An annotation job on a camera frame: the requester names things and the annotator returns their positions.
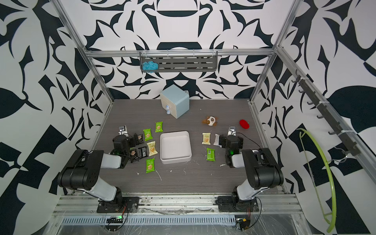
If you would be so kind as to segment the green cookie packet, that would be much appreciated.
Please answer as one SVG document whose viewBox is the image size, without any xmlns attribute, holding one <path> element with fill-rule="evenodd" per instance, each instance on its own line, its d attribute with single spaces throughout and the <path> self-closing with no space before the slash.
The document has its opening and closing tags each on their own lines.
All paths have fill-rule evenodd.
<svg viewBox="0 0 376 235">
<path fill-rule="evenodd" d="M 207 161 L 215 162 L 215 150 L 211 148 L 206 148 L 207 150 Z"/>
<path fill-rule="evenodd" d="M 155 159 L 146 160 L 146 173 L 151 173 L 155 171 Z"/>
<path fill-rule="evenodd" d="M 143 132 L 144 132 L 144 138 L 145 138 L 146 142 L 153 139 L 152 132 L 151 132 L 150 128 L 149 129 L 144 129 Z"/>
<path fill-rule="evenodd" d="M 155 132 L 156 133 L 163 132 L 163 122 L 162 121 L 155 123 Z"/>
</svg>

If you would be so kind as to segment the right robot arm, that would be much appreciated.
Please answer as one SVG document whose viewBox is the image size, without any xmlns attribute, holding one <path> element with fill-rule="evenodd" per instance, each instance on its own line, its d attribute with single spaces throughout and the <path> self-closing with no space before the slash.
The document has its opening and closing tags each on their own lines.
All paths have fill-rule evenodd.
<svg viewBox="0 0 376 235">
<path fill-rule="evenodd" d="M 232 193 L 233 203 L 253 201 L 263 191 L 284 183 L 281 167 L 269 148 L 244 149 L 243 138 L 236 135 L 217 138 L 219 146 L 225 149 L 226 165 L 244 168 L 246 172 L 246 180 Z"/>
</svg>

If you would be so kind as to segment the yellow cookie packet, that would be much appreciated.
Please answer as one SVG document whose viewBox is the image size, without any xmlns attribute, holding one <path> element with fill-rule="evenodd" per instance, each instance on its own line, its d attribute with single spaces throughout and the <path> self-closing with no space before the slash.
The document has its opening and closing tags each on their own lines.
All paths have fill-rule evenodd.
<svg viewBox="0 0 376 235">
<path fill-rule="evenodd" d="M 149 156 L 154 156 L 158 154 L 155 141 L 147 143 L 147 147 L 149 151 Z"/>
<path fill-rule="evenodd" d="M 202 141 L 202 144 L 203 145 L 210 145 L 211 142 L 211 134 L 210 133 L 202 133 L 203 135 L 203 141 Z"/>
</svg>

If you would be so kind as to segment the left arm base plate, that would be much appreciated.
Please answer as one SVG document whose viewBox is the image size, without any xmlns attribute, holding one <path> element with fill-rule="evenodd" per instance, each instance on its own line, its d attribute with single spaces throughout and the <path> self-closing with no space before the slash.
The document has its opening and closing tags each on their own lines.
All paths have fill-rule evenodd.
<svg viewBox="0 0 376 235">
<path fill-rule="evenodd" d="M 139 197 L 127 196 L 123 197 L 120 202 L 104 202 L 100 201 L 97 213 L 122 213 L 125 210 L 125 213 L 136 212 L 139 207 Z"/>
</svg>

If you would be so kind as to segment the white storage box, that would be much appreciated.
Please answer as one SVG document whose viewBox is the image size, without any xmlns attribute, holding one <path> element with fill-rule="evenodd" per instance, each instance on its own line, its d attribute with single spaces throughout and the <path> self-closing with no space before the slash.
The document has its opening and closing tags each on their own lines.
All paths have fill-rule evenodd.
<svg viewBox="0 0 376 235">
<path fill-rule="evenodd" d="M 188 131 L 163 133 L 160 136 L 160 159 L 164 165 L 191 161 L 192 148 Z"/>
</svg>

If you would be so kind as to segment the black cookie packet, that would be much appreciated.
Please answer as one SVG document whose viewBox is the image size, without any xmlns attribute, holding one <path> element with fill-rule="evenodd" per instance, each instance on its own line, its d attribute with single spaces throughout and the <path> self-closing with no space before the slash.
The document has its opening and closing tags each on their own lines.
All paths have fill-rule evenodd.
<svg viewBox="0 0 376 235">
<path fill-rule="evenodd" d="M 148 157 L 147 147 L 143 146 L 139 148 L 140 159 Z"/>
</svg>

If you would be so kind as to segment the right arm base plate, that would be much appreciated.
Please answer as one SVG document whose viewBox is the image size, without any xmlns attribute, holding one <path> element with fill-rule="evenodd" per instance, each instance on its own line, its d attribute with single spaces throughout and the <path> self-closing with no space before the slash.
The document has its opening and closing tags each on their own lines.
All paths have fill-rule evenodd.
<svg viewBox="0 0 376 235">
<path fill-rule="evenodd" d="M 220 212 L 259 212 L 259 205 L 255 199 L 240 201 L 232 196 L 219 196 L 215 204 Z"/>
</svg>

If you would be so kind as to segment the white cookie packet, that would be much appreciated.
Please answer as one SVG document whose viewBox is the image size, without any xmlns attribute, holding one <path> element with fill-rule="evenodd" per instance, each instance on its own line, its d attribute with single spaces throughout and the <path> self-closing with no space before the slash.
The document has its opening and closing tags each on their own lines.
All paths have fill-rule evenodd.
<svg viewBox="0 0 376 235">
<path fill-rule="evenodd" d="M 215 134 L 215 139 L 214 139 L 214 143 L 213 143 L 215 146 L 219 146 L 219 147 L 222 147 L 221 143 L 220 143 L 220 135 L 219 134 Z"/>
</svg>

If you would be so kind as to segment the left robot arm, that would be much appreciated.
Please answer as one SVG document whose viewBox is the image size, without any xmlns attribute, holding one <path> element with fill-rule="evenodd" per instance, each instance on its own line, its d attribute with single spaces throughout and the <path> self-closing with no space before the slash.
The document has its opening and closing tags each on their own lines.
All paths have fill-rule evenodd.
<svg viewBox="0 0 376 235">
<path fill-rule="evenodd" d="M 57 176 L 62 188 L 81 191 L 97 198 L 102 204 L 122 206 L 122 193 L 100 177 L 101 169 L 123 169 L 128 162 L 139 160 L 136 146 L 144 143 L 142 134 L 121 132 L 113 138 L 113 150 L 76 150 Z"/>
</svg>

